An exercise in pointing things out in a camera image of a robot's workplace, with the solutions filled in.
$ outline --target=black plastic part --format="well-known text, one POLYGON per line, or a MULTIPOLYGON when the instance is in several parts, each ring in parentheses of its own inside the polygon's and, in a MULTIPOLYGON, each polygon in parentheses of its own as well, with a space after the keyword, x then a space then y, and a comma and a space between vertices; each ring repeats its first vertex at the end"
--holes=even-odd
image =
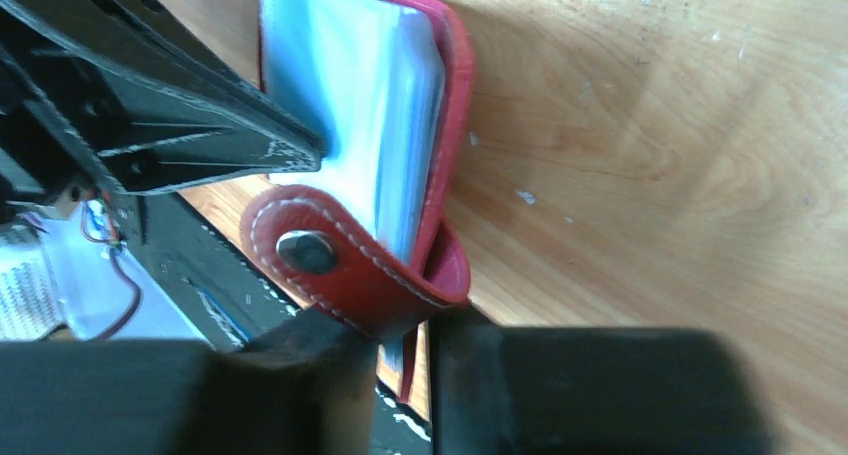
POLYGON ((201 342, 0 345, 0 453, 366 453, 377 346, 304 311, 238 354, 201 342))
POLYGON ((436 455, 759 455, 774 433, 740 365, 697 330, 430 323, 436 455))
POLYGON ((236 75, 157 0, 0 0, 0 196, 80 173, 151 195, 314 171, 324 141, 236 75))

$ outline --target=metal mesh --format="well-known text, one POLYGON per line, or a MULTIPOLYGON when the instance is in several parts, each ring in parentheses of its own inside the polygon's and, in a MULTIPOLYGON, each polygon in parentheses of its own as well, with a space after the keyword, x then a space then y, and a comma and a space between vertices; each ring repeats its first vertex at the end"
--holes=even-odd
POLYGON ((37 340, 61 324, 57 286, 38 235, 0 227, 0 340, 37 340))

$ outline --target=wooden table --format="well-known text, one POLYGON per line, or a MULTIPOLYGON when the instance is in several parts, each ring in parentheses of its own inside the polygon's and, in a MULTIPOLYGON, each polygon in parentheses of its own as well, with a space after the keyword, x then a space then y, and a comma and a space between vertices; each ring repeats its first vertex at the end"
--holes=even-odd
MULTIPOLYGON (((256 81, 256 0, 162 1, 256 81)), ((474 301, 719 332, 792 451, 848 453, 848 0, 446 1, 478 56, 447 207, 474 301)), ((185 196, 235 239, 266 187, 185 196)))

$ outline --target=black bracket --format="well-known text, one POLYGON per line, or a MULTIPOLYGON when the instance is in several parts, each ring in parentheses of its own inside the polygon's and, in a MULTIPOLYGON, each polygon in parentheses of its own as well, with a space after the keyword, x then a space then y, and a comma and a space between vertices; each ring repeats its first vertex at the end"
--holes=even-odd
POLYGON ((0 0, 0 33, 6 200, 55 193, 79 172, 152 195, 320 168, 323 140, 157 0, 0 0))

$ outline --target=wire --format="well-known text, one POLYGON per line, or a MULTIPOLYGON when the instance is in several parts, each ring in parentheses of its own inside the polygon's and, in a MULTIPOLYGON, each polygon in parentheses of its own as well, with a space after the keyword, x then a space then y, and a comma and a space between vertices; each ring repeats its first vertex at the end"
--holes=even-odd
POLYGON ((41 233, 49 233, 47 229, 44 228, 44 225, 42 225, 41 222, 37 218, 35 218, 33 214, 23 212, 17 214, 17 217, 23 220, 24 223, 26 223, 26 225, 31 227, 32 229, 37 230, 41 233))
POLYGON ((108 238, 94 238, 88 233, 88 218, 86 214, 91 212, 91 207, 88 206, 88 201, 84 201, 83 203, 83 213, 80 214, 80 233, 82 233, 82 237, 88 240, 91 243, 111 243, 112 240, 108 238))
POLYGON ((104 233, 106 225, 97 215, 94 214, 94 210, 91 209, 91 206, 85 207, 84 212, 88 217, 88 220, 91 222, 91 226, 93 226, 98 232, 104 233))
POLYGON ((103 200, 106 202, 106 208, 109 212, 109 230, 112 232, 112 240, 120 241, 121 237, 118 234, 118 228, 115 226, 115 210, 112 208, 112 197, 109 196, 109 192, 102 192, 103 200))
POLYGON ((100 332, 100 334, 92 337, 92 340, 108 340, 112 338, 113 335, 127 326, 129 321, 132 320, 132 317, 134 317, 136 312, 138 312, 138 307, 141 306, 141 287, 139 287, 138 284, 127 275, 124 269, 121 268, 121 265, 118 263, 118 252, 118 247, 113 246, 109 249, 109 262, 111 262, 112 268, 115 270, 115 274, 118 278, 132 289, 132 300, 120 318, 106 327, 106 329, 100 332))

